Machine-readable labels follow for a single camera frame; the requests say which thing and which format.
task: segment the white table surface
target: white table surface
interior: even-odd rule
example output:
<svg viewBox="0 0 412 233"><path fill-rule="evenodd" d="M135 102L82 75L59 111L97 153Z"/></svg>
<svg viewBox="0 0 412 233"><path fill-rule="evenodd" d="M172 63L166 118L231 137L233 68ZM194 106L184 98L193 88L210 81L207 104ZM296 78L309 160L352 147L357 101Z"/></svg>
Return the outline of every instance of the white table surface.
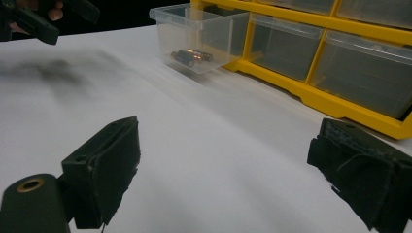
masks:
<svg viewBox="0 0 412 233"><path fill-rule="evenodd" d="M0 191L59 176L61 160L131 116L142 159L105 232L369 232L306 163L324 114L224 68L172 69L154 26L0 44ZM412 154L411 139L377 136Z"/></svg>

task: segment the dark background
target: dark background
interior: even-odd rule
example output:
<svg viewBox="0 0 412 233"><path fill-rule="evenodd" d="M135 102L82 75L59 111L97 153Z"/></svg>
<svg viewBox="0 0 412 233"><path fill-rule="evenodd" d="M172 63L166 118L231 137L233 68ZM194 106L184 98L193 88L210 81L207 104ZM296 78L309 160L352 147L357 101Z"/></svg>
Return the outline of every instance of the dark background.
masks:
<svg viewBox="0 0 412 233"><path fill-rule="evenodd" d="M100 18L96 25L85 21L70 8L63 7L63 19L53 22L60 30L60 35L72 35L89 32L110 31L154 25L149 18L149 10L156 7L188 3L189 0L89 0L100 10ZM32 38L20 33L14 33L13 39Z"/></svg>

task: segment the yellow storage organizer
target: yellow storage organizer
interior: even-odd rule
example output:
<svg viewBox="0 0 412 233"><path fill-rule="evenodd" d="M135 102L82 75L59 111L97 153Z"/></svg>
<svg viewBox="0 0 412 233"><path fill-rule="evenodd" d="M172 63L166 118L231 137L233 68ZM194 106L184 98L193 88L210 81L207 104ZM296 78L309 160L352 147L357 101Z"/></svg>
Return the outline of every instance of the yellow storage organizer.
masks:
<svg viewBox="0 0 412 233"><path fill-rule="evenodd" d="M285 2L299 1L287 0L191 0L191 3L198 10L218 5L251 13L243 55L226 64L225 68L280 86L300 97L305 105L331 117L348 118L395 139L411 138L412 21L409 25L409 19L406 24L390 21L388 25L399 26L395 28L372 24L384 23L386 19L356 21L354 19L367 21L358 13L348 19L351 16L347 17L347 8L352 6L348 2L356 1L361 0L330 0L330 11L315 7L313 11L309 8L306 12L299 7L285 5ZM345 12L340 14L343 2L346 4ZM307 69L303 72L306 77L302 78L302 72L295 74L293 69L278 71L270 63L265 63L264 59L277 59L277 53L271 53L270 47L260 50L261 41L254 43L254 35L261 40L261 33L270 34L270 40L277 43L296 40L307 45L299 49L313 58L307 62L306 55L303 55L305 59L302 60L307 63L306 68L303 67ZM287 56L293 56L293 48L282 46L282 49ZM386 86L387 81L395 87Z"/></svg>

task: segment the blurry black object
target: blurry black object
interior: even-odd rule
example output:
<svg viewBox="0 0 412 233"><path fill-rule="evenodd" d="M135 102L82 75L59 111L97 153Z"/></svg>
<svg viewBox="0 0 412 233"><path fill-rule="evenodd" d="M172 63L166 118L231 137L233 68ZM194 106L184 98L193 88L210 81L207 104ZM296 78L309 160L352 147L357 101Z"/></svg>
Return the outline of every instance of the blurry black object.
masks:
<svg viewBox="0 0 412 233"><path fill-rule="evenodd" d="M369 230L401 233L412 219L412 157L356 126L325 118L307 162Z"/></svg>
<svg viewBox="0 0 412 233"><path fill-rule="evenodd" d="M172 53L170 53L170 57L188 67L192 67L194 65L193 55L186 50L172 51Z"/></svg>
<svg viewBox="0 0 412 233"><path fill-rule="evenodd" d="M24 178L9 186L0 212L2 233L67 233L109 224L140 161L135 116L114 121L62 161L63 175Z"/></svg>
<svg viewBox="0 0 412 233"><path fill-rule="evenodd" d="M66 9L78 14L83 19L96 23L100 11L87 0L63 0ZM17 25L40 41L55 45L59 30L48 21L48 11L54 8L55 0L39 0L39 9L34 12L29 9L18 8L16 0L0 1L0 41L10 41L12 30L9 23Z"/></svg>

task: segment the black object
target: black object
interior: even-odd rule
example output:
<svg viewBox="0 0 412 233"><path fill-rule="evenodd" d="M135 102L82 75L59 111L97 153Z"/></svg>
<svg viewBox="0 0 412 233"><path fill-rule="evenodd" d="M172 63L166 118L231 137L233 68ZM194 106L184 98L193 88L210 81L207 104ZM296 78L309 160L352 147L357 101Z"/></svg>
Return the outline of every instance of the black object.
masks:
<svg viewBox="0 0 412 233"><path fill-rule="evenodd" d="M64 17L52 23L60 31L60 36L154 25L155 21L148 17L150 9L184 4L189 0L151 0L145 4L136 0L121 0L116 3L110 0L89 0L89 2L100 10L98 22L92 24L76 13L66 11L64 6ZM13 40L29 38L33 37L22 33L13 33L12 37Z"/></svg>
<svg viewBox="0 0 412 233"><path fill-rule="evenodd" d="M194 65L193 55L186 50L172 51L170 56L186 66L192 67Z"/></svg>
<svg viewBox="0 0 412 233"><path fill-rule="evenodd" d="M325 118L307 162L369 230L401 233L412 218L412 158L354 125Z"/></svg>
<svg viewBox="0 0 412 233"><path fill-rule="evenodd" d="M0 212L2 233L67 233L109 224L140 161L136 117L110 123L62 161L56 179L39 174L7 188Z"/></svg>
<svg viewBox="0 0 412 233"><path fill-rule="evenodd" d="M63 0L63 4L70 6L72 11L93 23L97 22L100 15L100 11L87 0ZM28 9L17 8L15 0L1 0L0 42L11 40L12 30L9 23L16 22L20 28L40 41L55 45L60 32L45 19L49 18L48 10L54 5L55 0L42 0L39 2L39 10L35 13Z"/></svg>

